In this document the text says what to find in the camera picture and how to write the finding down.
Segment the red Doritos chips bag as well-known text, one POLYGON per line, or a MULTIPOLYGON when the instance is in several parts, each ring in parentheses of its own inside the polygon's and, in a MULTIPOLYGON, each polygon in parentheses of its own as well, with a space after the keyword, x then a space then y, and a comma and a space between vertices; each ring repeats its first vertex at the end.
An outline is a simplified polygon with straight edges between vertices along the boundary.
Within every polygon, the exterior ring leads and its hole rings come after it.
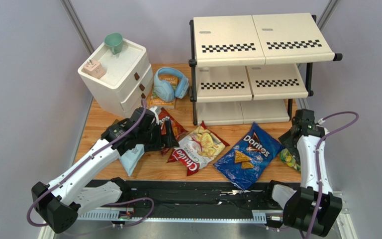
POLYGON ((180 141, 183 136, 185 136, 188 131, 184 129, 184 127, 173 118, 173 116, 164 108, 160 108, 160 112, 158 113, 159 122, 161 123, 162 134, 166 133, 165 122, 170 121, 172 126, 172 131, 175 136, 176 141, 180 141))

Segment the white red Chuba chips bag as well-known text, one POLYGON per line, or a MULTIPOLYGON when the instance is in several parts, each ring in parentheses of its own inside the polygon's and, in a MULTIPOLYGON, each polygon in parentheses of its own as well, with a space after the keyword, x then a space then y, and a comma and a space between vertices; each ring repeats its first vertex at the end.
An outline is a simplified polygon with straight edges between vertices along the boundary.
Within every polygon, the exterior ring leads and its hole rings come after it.
POLYGON ((201 122, 179 141, 168 162, 180 162, 187 168, 187 176, 191 176, 205 168, 228 146, 229 143, 208 129, 205 122, 201 122))

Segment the green Foxs snack bag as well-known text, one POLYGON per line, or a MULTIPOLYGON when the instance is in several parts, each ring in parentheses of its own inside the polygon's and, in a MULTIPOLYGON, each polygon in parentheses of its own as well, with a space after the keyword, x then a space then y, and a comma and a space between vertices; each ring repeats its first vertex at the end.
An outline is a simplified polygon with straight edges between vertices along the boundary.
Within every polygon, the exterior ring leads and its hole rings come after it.
POLYGON ((301 172, 300 164, 296 161, 296 159, 286 148, 279 153, 279 156, 281 162, 285 163, 288 167, 293 168, 298 172, 301 172))

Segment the blue Doritos chips bag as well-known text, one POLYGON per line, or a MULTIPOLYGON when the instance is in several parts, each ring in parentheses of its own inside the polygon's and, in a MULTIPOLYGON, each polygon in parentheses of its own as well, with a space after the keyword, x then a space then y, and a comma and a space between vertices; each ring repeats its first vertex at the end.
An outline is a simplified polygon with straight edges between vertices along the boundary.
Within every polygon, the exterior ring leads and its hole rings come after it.
POLYGON ((247 190, 284 148, 253 123, 250 130, 214 163, 214 167, 235 187, 247 190))

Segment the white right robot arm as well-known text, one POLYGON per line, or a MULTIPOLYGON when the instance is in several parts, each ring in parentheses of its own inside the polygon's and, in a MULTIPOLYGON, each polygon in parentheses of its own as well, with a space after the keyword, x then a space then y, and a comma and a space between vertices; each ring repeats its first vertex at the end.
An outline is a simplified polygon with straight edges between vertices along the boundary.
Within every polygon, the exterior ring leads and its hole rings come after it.
POLYGON ((300 163, 301 184, 296 190, 279 181, 270 182, 271 199, 283 209, 285 226, 325 237, 343 204, 333 194, 326 173, 324 136, 328 130, 315 122, 314 111, 296 110, 292 127, 280 136, 280 143, 300 163))

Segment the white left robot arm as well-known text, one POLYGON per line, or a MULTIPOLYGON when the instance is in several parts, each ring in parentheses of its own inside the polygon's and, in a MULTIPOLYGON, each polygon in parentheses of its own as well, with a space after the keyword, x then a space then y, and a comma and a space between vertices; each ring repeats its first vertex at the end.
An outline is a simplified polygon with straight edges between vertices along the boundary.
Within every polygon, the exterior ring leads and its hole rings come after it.
POLYGON ((55 233, 70 228, 78 216, 105 205, 134 203, 131 187, 116 177, 84 191, 94 177, 110 163, 122 159, 133 165, 145 152, 178 147, 170 120, 159 121, 152 110, 137 108, 130 118, 116 120, 96 141, 89 152, 66 172, 31 189, 35 210, 55 233))

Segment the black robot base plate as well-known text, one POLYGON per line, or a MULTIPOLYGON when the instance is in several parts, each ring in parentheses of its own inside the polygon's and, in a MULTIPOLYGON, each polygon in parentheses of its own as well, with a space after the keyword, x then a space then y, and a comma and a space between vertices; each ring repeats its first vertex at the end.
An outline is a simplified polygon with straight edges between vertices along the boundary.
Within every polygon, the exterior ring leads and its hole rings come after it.
POLYGON ((252 210, 262 213, 282 213, 282 208, 270 196, 271 184, 255 183, 248 191, 237 189, 229 182, 192 181, 136 181, 126 184, 131 188, 130 199, 148 197, 154 201, 134 203, 138 217, 152 210, 154 217, 232 218, 250 217, 252 210))

